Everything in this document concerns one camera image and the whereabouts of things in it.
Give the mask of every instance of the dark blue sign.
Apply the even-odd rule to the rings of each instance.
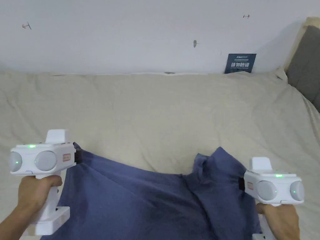
[[[228,56],[227,66],[224,73],[235,73],[235,72],[248,72],[250,73],[253,68],[256,54],[235,54],[230,53]]]

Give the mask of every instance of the small sticker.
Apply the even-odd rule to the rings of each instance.
[[[64,154],[63,155],[63,161],[65,162],[65,161],[69,161],[71,159],[71,154],[70,153],[68,153],[68,154]]]
[[[253,190],[253,184],[252,182],[247,182],[247,187],[251,190]]]

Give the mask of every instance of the blue cloth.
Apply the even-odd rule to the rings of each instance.
[[[261,232],[254,199],[239,190],[246,169],[221,147],[198,154],[189,175],[81,152],[83,162],[67,170],[59,201],[70,206],[70,219],[42,240],[248,240]]]

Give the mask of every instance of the blue towel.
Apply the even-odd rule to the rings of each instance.
[[[189,175],[81,153],[59,201],[70,206],[70,219],[42,240],[248,240],[261,232],[254,199],[239,190],[246,169],[221,147],[198,154]]]

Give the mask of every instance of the human hand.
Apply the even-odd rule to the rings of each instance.
[[[299,216],[293,205],[282,204],[274,207],[271,204],[256,205],[258,214],[266,217],[268,225],[278,240],[299,240]]]
[[[18,206],[21,210],[28,210],[28,213],[35,215],[45,204],[50,188],[62,185],[60,176],[52,175],[42,179],[35,176],[22,178],[18,191]]]

